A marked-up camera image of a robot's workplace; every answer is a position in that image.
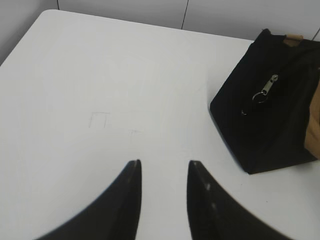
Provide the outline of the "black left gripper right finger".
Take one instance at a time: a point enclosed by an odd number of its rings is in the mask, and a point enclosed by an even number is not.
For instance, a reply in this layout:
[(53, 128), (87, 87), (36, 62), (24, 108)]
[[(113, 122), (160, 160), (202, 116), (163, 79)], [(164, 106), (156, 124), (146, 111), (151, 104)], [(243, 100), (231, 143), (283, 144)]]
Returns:
[(194, 240), (281, 240), (235, 201), (200, 161), (191, 160), (187, 174), (187, 215)]

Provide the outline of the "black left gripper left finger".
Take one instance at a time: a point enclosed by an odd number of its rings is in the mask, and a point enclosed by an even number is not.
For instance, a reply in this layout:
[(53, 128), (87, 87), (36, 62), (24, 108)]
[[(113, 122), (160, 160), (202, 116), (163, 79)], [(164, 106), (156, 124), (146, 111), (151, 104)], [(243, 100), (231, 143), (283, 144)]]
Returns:
[(88, 207), (41, 240), (134, 240), (142, 203), (142, 164), (129, 161)]

